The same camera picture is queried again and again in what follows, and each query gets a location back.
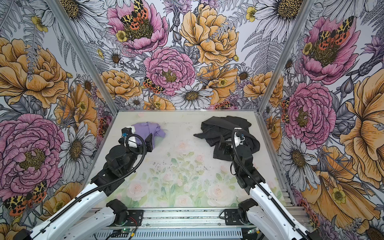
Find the purple cloth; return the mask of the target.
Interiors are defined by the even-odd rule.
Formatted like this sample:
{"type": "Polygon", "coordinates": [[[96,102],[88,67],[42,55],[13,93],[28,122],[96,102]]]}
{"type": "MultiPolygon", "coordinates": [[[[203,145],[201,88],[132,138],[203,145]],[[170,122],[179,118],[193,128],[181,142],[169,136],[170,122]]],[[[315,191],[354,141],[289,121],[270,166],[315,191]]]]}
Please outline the purple cloth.
{"type": "Polygon", "coordinates": [[[133,125],[135,128],[135,134],[141,136],[145,141],[149,137],[149,135],[152,135],[151,141],[152,141],[152,149],[154,149],[155,146],[155,139],[156,137],[164,138],[166,136],[166,133],[163,131],[161,126],[157,123],[151,123],[151,122],[144,122],[144,123],[136,123],[133,125]]]}

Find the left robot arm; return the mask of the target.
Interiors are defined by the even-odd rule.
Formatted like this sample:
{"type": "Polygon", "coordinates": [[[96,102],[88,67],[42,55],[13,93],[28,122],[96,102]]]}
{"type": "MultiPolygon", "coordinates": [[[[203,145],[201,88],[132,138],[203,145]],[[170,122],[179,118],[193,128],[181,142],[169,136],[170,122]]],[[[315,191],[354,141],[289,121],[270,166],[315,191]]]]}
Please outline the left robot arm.
{"type": "Polygon", "coordinates": [[[129,215],[128,208],[121,201],[109,201],[93,216],[78,223],[80,218],[99,202],[109,197],[143,163],[147,153],[153,150],[153,136],[143,139],[137,134],[123,133],[119,144],[110,149],[106,163],[86,185],[83,191],[52,217],[34,227],[31,231],[21,230],[15,240],[75,240],[84,238],[102,227],[122,226],[137,220],[129,215]]]}

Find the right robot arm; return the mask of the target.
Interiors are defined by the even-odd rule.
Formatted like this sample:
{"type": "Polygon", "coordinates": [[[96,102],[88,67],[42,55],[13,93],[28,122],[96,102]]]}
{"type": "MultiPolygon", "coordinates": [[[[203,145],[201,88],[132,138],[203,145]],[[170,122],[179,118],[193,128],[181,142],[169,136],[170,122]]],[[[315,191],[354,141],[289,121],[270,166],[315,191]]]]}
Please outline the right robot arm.
{"type": "Polygon", "coordinates": [[[238,215],[244,225],[254,225],[269,240],[320,240],[283,206],[253,164],[251,148],[237,131],[229,140],[221,137],[218,149],[230,158],[239,186],[249,198],[238,204],[238,215]]]}

